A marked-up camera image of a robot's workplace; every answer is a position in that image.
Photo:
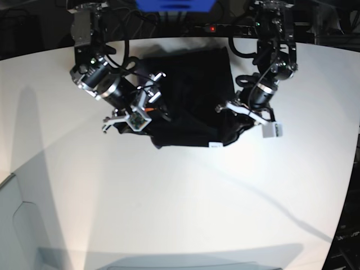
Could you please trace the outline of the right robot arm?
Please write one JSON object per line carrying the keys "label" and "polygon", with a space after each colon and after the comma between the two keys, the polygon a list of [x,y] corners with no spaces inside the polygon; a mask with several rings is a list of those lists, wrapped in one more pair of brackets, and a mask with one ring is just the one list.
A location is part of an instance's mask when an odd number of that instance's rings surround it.
{"label": "right robot arm", "polygon": [[122,125],[126,131],[144,133],[157,116],[169,120],[159,84],[166,75],[140,73],[141,62],[129,54],[128,33],[122,20],[123,62],[118,64],[111,58],[116,49],[106,43],[104,15],[115,12],[108,1],[66,1],[66,9],[74,16],[71,37],[75,65],[70,70],[71,79],[79,89],[113,107],[111,116],[103,120],[102,131]]}

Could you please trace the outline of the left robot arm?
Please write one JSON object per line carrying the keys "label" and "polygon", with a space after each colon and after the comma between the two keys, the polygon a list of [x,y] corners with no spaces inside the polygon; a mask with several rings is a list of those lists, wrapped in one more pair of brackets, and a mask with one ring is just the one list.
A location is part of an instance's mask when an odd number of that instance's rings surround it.
{"label": "left robot arm", "polygon": [[236,26],[243,19],[252,20],[256,35],[256,52],[242,53],[236,49],[235,36],[228,45],[239,58],[251,59],[257,71],[251,75],[238,75],[236,84],[241,88],[230,100],[216,107],[216,112],[232,128],[281,128],[270,101],[278,92],[278,84],[294,76],[298,70],[294,41],[294,1],[246,1],[244,13],[233,20]]}

